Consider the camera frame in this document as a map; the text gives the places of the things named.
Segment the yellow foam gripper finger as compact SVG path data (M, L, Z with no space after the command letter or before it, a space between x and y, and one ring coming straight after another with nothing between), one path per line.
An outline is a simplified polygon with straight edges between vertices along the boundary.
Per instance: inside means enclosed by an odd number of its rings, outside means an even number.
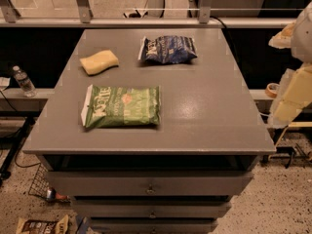
M283 74L270 107L268 125L286 127L311 103L312 63L305 62L299 69L287 69Z

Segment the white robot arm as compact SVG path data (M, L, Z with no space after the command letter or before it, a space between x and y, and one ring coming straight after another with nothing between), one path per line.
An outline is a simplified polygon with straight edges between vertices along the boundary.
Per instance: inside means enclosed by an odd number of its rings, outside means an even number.
M287 69L282 75L277 96L270 107L268 124L273 128L285 128L312 102L312 3L273 36L269 46L290 49L302 65L297 70Z

